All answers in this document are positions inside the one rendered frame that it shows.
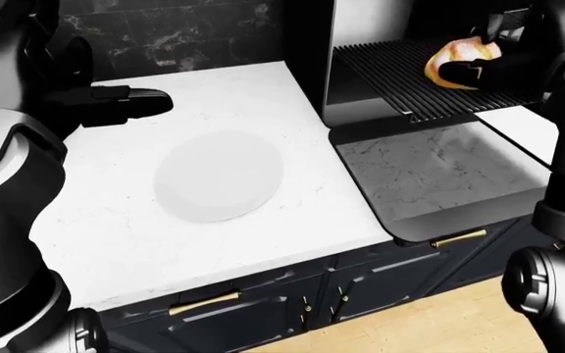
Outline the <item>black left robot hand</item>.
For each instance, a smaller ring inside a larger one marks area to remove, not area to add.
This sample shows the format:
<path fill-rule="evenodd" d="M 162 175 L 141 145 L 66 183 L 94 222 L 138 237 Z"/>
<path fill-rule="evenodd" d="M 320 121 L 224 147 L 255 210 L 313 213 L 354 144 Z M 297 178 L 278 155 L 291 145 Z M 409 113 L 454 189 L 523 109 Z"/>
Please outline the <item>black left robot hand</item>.
<path fill-rule="evenodd" d="M 72 37 L 60 52 L 48 49 L 59 22 L 60 0 L 10 0 L 21 34 L 17 69 L 22 111 L 52 131 L 119 126 L 174 108 L 168 93 L 128 85 L 93 85 L 94 53 Z"/>

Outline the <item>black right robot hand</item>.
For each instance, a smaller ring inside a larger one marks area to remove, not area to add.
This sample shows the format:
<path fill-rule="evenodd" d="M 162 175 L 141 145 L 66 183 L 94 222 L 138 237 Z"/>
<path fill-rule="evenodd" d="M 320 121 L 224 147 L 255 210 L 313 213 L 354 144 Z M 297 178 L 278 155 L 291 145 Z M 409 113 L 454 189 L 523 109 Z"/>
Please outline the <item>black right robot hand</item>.
<path fill-rule="evenodd" d="M 550 66 L 565 50 L 561 18 L 565 0 L 534 0 L 521 23 L 509 26 L 509 14 L 491 14 L 479 37 L 483 44 L 496 43 L 502 56 L 491 61 L 475 60 L 443 64 L 439 75 L 475 89 L 521 84 Z"/>

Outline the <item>golden bread roll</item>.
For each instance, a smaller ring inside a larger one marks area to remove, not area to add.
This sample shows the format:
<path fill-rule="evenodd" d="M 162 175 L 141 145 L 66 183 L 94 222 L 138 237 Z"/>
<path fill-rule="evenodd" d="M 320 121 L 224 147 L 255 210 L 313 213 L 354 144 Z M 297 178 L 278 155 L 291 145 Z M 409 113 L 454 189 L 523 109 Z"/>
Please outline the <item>golden bread roll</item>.
<path fill-rule="evenodd" d="M 465 62 L 470 64 L 475 60 L 491 61 L 502 56 L 501 49 L 496 43 L 483 44 L 478 36 L 452 40 L 445 44 L 427 62 L 424 73 L 434 84 L 450 89 L 475 90 L 471 85 L 458 84 L 439 75 L 443 64 Z"/>

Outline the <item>white round plate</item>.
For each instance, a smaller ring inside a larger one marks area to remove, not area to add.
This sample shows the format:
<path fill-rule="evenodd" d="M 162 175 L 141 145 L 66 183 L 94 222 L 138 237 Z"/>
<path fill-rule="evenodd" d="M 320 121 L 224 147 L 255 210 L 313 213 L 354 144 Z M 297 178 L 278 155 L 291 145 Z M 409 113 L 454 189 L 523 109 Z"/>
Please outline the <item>white round plate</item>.
<path fill-rule="evenodd" d="M 192 223 L 231 220 L 277 192 L 283 157 L 273 143 L 244 131 L 216 131 L 173 149 L 153 178 L 156 202 Z"/>

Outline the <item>glass oven door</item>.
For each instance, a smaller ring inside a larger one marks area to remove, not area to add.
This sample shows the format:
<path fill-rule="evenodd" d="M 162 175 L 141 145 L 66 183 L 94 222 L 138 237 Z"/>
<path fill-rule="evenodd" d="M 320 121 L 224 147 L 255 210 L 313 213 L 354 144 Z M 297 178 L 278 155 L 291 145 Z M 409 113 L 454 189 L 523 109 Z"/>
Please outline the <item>glass oven door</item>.
<path fill-rule="evenodd" d="M 338 126 L 329 141 L 381 226 L 403 243 L 528 216 L 550 176 L 475 114 Z"/>

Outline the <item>steel toaster oven body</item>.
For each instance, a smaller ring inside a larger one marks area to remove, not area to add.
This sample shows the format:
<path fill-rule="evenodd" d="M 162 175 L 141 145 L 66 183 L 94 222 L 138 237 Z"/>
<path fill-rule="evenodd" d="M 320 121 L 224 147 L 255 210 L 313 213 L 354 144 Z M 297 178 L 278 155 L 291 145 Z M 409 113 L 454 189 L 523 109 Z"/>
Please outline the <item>steel toaster oven body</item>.
<path fill-rule="evenodd" d="M 357 40 L 331 46 L 322 105 L 316 108 L 327 128 L 398 126 L 456 120 L 538 101 L 536 85 L 504 81 L 494 88 L 447 88 L 423 70 L 449 40 L 475 33 L 496 15 L 506 55 L 531 54 L 521 32 L 536 22 L 545 0 L 380 0 L 378 20 L 402 24 L 403 34 L 372 43 Z"/>

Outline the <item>dark blue base cabinet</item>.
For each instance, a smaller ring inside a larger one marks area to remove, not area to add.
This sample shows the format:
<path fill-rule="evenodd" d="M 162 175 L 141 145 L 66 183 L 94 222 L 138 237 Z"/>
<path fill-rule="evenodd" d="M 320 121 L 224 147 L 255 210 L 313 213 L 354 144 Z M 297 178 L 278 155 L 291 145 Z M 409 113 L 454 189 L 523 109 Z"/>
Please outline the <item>dark blue base cabinet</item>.
<path fill-rule="evenodd" d="M 438 249 L 389 240 L 103 311 L 109 352 L 239 352 L 500 276 L 515 250 L 550 244 L 529 217 L 483 228 L 486 237 Z M 331 320 L 338 286 L 349 300 Z"/>

